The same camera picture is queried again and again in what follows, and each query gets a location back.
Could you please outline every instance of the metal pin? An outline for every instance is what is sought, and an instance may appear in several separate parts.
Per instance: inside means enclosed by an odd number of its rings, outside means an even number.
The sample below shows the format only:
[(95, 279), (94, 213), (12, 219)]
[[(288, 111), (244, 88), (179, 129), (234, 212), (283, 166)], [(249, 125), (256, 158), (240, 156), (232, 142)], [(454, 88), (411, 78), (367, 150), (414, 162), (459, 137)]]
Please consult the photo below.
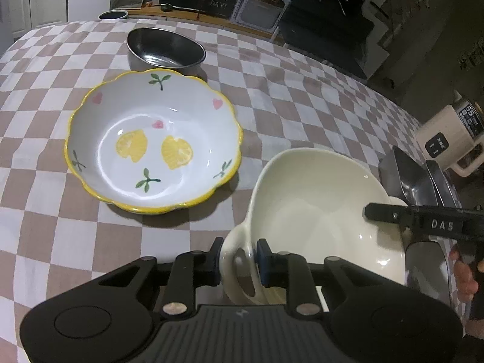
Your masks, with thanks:
[(186, 311), (186, 305), (179, 302), (167, 303), (163, 306), (163, 311), (168, 315), (179, 315)]
[(317, 314), (321, 309), (314, 303), (302, 303), (296, 307), (296, 311), (301, 315), (308, 316)]

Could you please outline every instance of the yellow lemon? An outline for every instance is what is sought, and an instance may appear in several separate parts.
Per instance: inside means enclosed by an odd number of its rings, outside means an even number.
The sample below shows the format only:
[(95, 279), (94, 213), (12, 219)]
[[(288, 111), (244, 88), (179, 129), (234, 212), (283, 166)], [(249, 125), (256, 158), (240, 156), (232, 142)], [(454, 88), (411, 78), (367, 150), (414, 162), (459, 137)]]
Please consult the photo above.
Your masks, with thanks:
[(122, 157), (131, 156), (133, 162), (143, 158), (148, 147), (148, 139), (142, 129), (127, 132), (116, 142), (116, 152)]
[(167, 136), (161, 145), (161, 156), (171, 170), (187, 165), (193, 158), (193, 150), (183, 139)]

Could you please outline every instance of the lemon-patterned bowl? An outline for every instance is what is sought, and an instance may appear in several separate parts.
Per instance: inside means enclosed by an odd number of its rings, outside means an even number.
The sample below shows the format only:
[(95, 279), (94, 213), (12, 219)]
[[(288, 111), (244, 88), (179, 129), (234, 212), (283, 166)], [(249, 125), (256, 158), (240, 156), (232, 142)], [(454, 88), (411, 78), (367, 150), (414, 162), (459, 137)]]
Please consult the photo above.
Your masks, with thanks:
[(86, 94), (69, 120), (67, 165), (96, 198), (161, 214), (208, 199), (240, 165), (231, 103), (201, 79), (126, 72)]

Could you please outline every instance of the ceramic bowl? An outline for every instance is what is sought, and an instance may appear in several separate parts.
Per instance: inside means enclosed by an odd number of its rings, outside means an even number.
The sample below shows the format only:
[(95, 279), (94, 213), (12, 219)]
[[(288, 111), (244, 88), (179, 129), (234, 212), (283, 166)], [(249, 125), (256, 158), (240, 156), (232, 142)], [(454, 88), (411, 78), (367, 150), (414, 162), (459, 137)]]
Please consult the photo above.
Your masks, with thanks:
[[(270, 249), (297, 253), (310, 263), (336, 256), (398, 283), (405, 281), (405, 256), (396, 225), (368, 222), (370, 202), (404, 204), (387, 195), (379, 181), (356, 161), (323, 149), (290, 149), (270, 160), (252, 192), (245, 220), (224, 240), (220, 275), (235, 304), (281, 304), (285, 291), (264, 288), (254, 253), (257, 241)], [(233, 266), (245, 253), (254, 296), (237, 281)], [(325, 307), (319, 288), (319, 296)]]
[(161, 214), (208, 199), (240, 165), (232, 104), (201, 79), (154, 69), (93, 88), (69, 120), (64, 156), (96, 198)]

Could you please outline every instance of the tablecloth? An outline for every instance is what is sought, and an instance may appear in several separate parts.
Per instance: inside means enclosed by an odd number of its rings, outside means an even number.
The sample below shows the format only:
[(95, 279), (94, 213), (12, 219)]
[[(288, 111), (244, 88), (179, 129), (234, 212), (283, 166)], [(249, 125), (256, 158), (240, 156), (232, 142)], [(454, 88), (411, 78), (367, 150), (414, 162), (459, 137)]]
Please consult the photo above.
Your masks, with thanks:
[[(160, 216), (99, 202), (68, 172), (67, 120), (87, 91), (129, 70), (126, 35), (156, 26), (200, 42), (208, 84), (244, 129), (237, 175), (205, 203)], [(18, 328), (43, 300), (140, 256), (206, 250), (240, 223), (282, 150), (332, 149), (378, 177), (392, 145), (423, 156), (407, 112), (332, 67), (268, 41), (164, 20), (79, 21), (30, 31), (0, 59), (0, 362), (28, 361)], [(449, 242), (442, 243), (446, 251)], [(453, 305), (458, 314), (455, 280)]]

